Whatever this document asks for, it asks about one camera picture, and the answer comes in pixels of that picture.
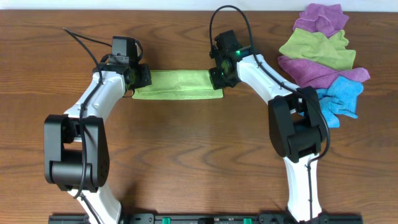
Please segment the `light green microfiber cloth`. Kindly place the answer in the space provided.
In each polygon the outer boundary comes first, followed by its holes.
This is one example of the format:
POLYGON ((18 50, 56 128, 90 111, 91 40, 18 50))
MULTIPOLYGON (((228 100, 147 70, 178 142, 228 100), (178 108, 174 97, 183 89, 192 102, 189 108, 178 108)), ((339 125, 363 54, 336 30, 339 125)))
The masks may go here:
POLYGON ((136 100, 212 100, 223 97, 214 90, 208 70, 151 70, 152 84, 135 90, 136 100))

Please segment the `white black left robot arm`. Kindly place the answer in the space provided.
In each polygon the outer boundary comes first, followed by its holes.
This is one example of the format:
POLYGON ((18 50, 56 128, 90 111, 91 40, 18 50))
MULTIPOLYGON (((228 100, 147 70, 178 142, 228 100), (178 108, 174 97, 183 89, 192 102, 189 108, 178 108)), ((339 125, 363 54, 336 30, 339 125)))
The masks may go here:
POLYGON ((101 63, 80 99, 64 114, 44 122, 45 179, 75 197, 86 223, 119 223, 121 203, 107 178, 109 151, 104 124, 128 90, 151 85, 147 64, 133 67, 101 63))

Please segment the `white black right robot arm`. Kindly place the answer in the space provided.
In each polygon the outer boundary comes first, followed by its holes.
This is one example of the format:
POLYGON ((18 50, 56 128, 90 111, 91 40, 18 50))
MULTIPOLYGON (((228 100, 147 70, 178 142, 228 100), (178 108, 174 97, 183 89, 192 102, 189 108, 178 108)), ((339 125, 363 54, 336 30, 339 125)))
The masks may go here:
POLYGON ((277 73, 250 47, 211 47, 216 66, 210 78, 216 89, 248 84, 267 104, 269 137, 287 169, 287 209, 296 222, 314 223, 322 208, 318 199, 317 162, 327 129, 319 116, 313 88, 300 88, 277 73))

